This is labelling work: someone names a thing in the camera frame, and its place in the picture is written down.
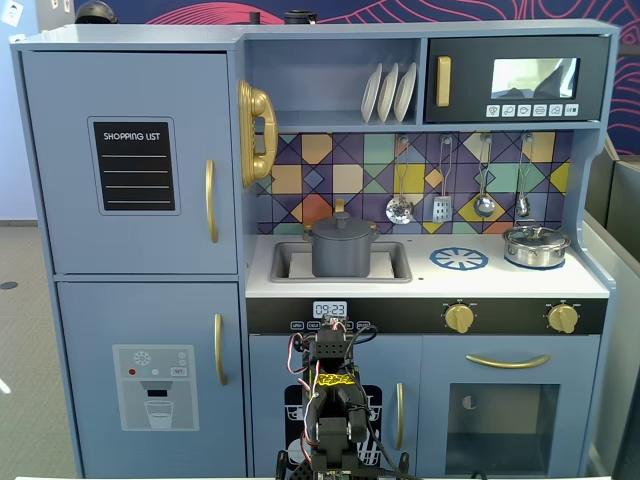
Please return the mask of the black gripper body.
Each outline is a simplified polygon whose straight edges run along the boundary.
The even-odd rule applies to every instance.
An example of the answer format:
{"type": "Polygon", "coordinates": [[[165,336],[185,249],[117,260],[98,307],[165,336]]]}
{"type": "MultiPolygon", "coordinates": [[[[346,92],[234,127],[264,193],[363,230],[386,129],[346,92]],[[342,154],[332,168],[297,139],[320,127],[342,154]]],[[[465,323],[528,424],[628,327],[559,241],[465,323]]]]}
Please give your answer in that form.
{"type": "Polygon", "coordinates": [[[314,358],[316,361],[343,359],[352,339],[347,328],[346,317],[328,316],[321,322],[314,336],[314,358]]]}

